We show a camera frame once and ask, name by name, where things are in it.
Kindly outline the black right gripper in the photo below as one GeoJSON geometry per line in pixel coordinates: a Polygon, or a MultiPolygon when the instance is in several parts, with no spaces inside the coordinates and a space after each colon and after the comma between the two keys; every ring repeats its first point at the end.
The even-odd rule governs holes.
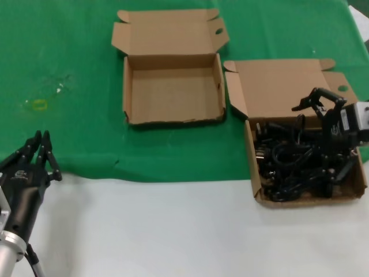
{"type": "Polygon", "coordinates": [[[340,186],[356,164],[359,144],[359,127],[354,108],[343,108],[347,99],[324,88],[314,88],[311,93],[300,100],[292,111],[312,108],[318,118],[322,119],[323,148],[330,154],[325,163],[327,178],[325,196],[333,197],[333,189],[340,186]],[[333,109],[327,110],[320,101],[325,98],[334,103],[333,109]]]}

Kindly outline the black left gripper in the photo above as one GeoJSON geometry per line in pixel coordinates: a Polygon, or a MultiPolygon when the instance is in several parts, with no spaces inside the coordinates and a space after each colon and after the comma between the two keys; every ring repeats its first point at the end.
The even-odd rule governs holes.
{"type": "Polygon", "coordinates": [[[1,162],[1,185],[10,206],[5,230],[29,241],[37,213],[50,181],[61,181],[60,166],[52,152],[49,131],[37,130],[33,137],[1,162]],[[40,146],[36,164],[28,164],[40,146]],[[46,162],[52,173],[45,170],[46,162]]]}

